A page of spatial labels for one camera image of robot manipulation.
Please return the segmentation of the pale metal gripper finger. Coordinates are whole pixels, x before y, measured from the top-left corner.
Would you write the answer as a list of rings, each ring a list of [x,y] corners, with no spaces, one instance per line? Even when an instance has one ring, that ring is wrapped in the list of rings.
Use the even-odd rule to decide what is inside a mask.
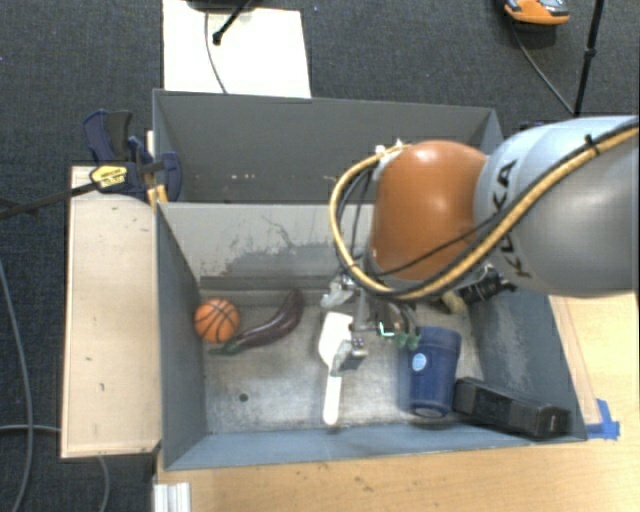
[[[368,349],[361,337],[352,337],[344,340],[338,346],[331,364],[329,373],[339,376],[345,371],[355,371],[368,356]]]
[[[322,296],[322,308],[336,308],[349,301],[355,294],[354,281],[349,277],[336,277],[329,283],[328,291]]]

